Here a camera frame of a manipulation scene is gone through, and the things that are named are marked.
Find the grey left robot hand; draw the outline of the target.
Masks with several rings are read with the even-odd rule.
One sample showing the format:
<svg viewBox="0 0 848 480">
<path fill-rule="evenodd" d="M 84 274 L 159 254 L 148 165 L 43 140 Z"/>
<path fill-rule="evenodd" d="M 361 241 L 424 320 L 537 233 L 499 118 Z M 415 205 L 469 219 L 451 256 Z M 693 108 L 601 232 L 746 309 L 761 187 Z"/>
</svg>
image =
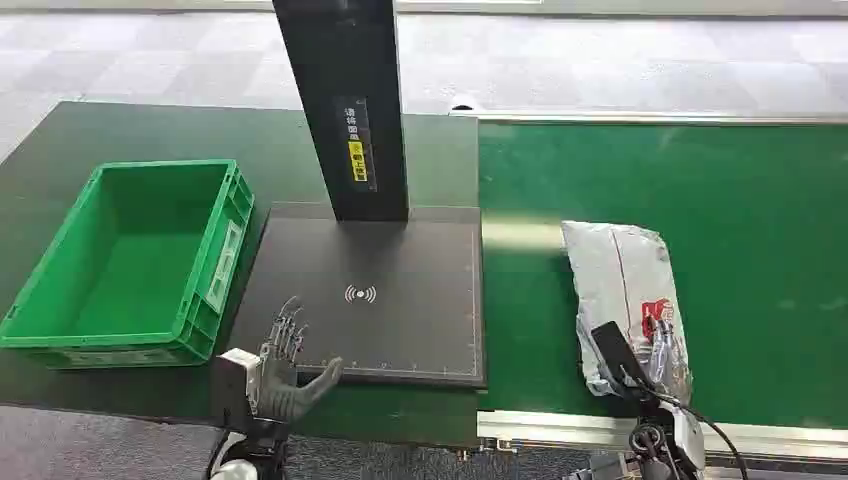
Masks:
<svg viewBox="0 0 848 480">
<path fill-rule="evenodd" d="M 332 358 L 321 374 L 305 386 L 297 384 L 296 356 L 302 350 L 306 324 L 297 324 L 303 310 L 297 296 L 289 298 L 275 316 L 259 356 L 260 383 L 256 415 L 263 419 L 292 424 L 308 413 L 332 388 L 343 372 L 343 359 Z"/>
</svg>

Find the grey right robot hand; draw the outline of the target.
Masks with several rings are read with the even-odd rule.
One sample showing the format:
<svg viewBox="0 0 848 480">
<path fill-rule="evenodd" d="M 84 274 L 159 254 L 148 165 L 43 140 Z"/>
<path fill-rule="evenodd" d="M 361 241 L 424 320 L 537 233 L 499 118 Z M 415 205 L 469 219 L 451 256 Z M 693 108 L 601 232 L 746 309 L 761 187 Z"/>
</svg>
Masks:
<svg viewBox="0 0 848 480">
<path fill-rule="evenodd" d="M 633 348 L 619 325 L 609 321 L 592 329 L 590 340 L 595 375 L 586 379 L 586 385 L 594 395 L 615 395 L 640 402 L 652 393 L 675 394 L 673 336 L 667 328 L 660 327 L 647 345 Z"/>
</svg>

